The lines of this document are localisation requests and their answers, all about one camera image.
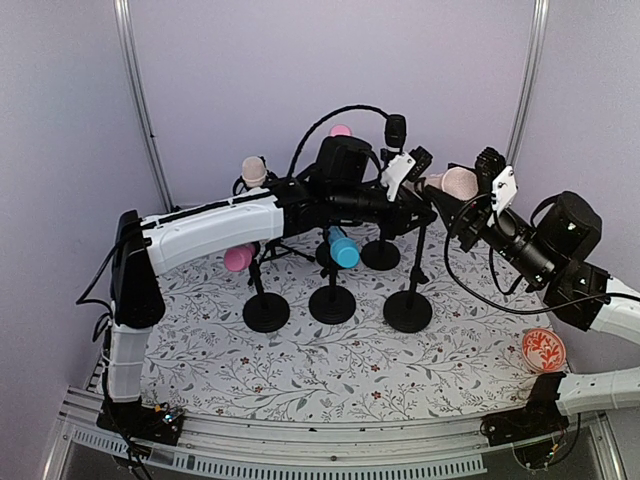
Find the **beige pink microphone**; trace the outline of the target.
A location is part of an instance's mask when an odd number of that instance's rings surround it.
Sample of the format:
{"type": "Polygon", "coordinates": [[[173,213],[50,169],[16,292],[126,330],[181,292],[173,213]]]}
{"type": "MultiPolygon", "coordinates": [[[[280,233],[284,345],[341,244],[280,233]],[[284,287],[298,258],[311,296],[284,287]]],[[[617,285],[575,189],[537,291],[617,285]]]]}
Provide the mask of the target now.
{"type": "Polygon", "coordinates": [[[406,180],[403,185],[413,192],[431,186],[463,201],[479,193],[475,173],[463,167],[451,167],[444,173],[423,175],[415,181],[406,180]]]}

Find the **blue microphone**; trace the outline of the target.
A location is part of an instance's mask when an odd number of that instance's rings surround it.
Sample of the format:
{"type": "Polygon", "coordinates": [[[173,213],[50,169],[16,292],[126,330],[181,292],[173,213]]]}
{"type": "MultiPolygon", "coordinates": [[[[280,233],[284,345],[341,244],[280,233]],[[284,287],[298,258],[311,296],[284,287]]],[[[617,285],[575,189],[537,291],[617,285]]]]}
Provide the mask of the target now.
{"type": "Polygon", "coordinates": [[[358,265],[360,252],[356,243],[339,227],[328,229],[328,244],[331,259],[343,269],[351,269],[358,265]]]}

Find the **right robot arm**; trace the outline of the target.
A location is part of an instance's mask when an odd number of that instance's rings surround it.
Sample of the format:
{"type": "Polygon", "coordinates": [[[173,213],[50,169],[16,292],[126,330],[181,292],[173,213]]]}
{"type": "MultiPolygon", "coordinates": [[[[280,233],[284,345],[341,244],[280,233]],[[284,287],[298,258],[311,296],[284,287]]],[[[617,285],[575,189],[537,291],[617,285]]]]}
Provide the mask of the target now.
{"type": "MultiPolygon", "coordinates": [[[[529,291],[544,294],[533,315],[551,313],[582,331],[597,331],[639,341],[639,293],[587,258],[602,236],[602,219],[579,194],[563,191],[542,200],[528,220],[511,209],[517,186],[513,168],[493,148],[463,168],[460,187],[446,180],[421,178],[416,192],[433,204],[463,251],[478,241],[499,254],[526,281],[529,291]]],[[[525,406],[486,416],[537,436],[572,415],[618,410],[639,404],[636,368],[602,374],[545,373],[533,384],[525,406]]]]}

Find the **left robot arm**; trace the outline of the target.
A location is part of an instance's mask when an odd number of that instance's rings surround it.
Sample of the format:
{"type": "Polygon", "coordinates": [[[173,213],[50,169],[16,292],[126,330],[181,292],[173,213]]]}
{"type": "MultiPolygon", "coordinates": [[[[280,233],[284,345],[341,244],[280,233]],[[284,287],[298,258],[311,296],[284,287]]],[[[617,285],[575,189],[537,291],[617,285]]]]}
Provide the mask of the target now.
{"type": "Polygon", "coordinates": [[[431,164],[432,155],[417,147],[402,149],[390,139],[383,157],[359,138],[326,137],[316,161],[299,175],[248,182],[247,192],[174,213],[139,217],[121,215],[111,267],[112,326],[108,334],[106,396],[111,419],[128,434],[148,426],[139,405],[141,375],[149,336],[166,307],[158,279],[200,257],[231,250],[245,254],[245,268],[256,293],[243,308],[247,327],[271,333],[290,318],[288,302],[265,291],[256,255],[272,243],[313,229],[328,230],[348,222],[373,223],[388,239],[429,225],[435,212],[411,198],[404,187],[431,164]]]}

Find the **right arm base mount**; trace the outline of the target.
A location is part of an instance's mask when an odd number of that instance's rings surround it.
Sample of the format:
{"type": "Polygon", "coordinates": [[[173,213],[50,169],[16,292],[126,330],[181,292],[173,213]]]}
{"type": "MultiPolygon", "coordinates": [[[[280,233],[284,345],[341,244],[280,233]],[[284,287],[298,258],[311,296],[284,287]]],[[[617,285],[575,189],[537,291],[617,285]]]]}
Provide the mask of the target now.
{"type": "Polygon", "coordinates": [[[564,372],[545,373],[537,377],[526,404],[517,409],[482,417],[480,433],[490,446],[519,442],[564,430],[567,416],[560,413],[556,401],[564,372]]]}

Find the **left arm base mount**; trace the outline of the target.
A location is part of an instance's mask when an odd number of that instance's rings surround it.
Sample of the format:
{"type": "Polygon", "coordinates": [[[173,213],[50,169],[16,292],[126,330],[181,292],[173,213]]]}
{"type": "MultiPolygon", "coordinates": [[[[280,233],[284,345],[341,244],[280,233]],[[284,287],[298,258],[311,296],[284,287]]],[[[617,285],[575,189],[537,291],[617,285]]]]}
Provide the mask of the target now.
{"type": "Polygon", "coordinates": [[[186,410],[162,403],[145,406],[141,399],[116,403],[105,397],[96,425],[120,434],[127,440],[139,439],[176,446],[180,439],[186,410]]]}

